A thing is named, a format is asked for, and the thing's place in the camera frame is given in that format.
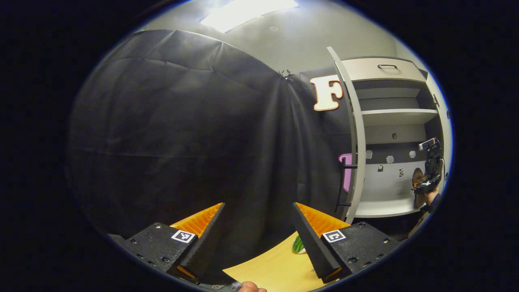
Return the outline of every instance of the person's hand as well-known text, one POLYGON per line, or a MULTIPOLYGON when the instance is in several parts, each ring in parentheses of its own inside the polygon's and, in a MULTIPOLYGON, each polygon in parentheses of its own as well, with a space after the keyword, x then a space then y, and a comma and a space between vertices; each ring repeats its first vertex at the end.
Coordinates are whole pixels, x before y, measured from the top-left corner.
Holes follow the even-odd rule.
POLYGON ((267 292, 267 289, 258 288, 258 286, 250 281, 241 283, 241 288, 238 292, 267 292))
POLYGON ((434 190, 432 192, 429 192, 429 193, 425 193, 424 196, 427 198, 427 205, 431 205, 432 204, 432 201, 434 200, 434 198, 436 197, 436 195, 438 195, 438 191, 440 189, 440 184, 438 184, 436 186, 436 188, 434 188, 434 190))

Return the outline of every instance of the green striped object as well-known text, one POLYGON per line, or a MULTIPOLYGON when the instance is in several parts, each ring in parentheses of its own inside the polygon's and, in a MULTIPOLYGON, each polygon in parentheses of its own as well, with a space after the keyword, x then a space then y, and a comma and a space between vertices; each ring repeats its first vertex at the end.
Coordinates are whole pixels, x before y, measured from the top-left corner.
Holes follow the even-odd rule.
POLYGON ((299 235, 294 240, 294 244, 292 245, 292 251, 296 254, 306 253, 306 249, 303 246, 303 242, 301 241, 301 237, 299 235))

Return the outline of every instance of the drawer handle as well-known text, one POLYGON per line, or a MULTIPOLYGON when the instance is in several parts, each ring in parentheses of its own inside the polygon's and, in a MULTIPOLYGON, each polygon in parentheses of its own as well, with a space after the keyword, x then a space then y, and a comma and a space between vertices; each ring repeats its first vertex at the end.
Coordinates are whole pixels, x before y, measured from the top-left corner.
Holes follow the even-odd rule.
POLYGON ((397 67, 396 65, 389 65, 389 64, 377 65, 377 67, 378 67, 379 69, 382 69, 382 68, 381 68, 382 66, 392 66, 392 67, 394 67, 395 69, 398 70, 398 67, 397 67))

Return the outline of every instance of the ceiling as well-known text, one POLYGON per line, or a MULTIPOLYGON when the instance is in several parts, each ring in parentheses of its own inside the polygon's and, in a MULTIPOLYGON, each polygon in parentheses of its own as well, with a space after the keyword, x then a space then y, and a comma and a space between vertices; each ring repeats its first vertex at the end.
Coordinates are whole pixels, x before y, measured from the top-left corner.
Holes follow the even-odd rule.
POLYGON ((185 30, 219 39, 276 71, 302 72, 331 65, 326 49, 342 59, 396 57, 394 37, 353 8, 326 0, 295 0, 299 7, 276 11, 220 33, 200 24, 229 0, 192 0, 167 10, 144 30, 185 30))

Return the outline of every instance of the ceiling light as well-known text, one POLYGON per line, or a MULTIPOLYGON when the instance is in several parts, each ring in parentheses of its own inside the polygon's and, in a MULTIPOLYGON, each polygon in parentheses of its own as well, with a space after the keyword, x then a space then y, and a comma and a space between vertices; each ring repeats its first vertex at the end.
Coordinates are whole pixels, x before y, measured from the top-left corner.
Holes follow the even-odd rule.
POLYGON ((259 16, 297 6, 293 0, 234 0, 213 11, 200 23, 226 33, 259 16))

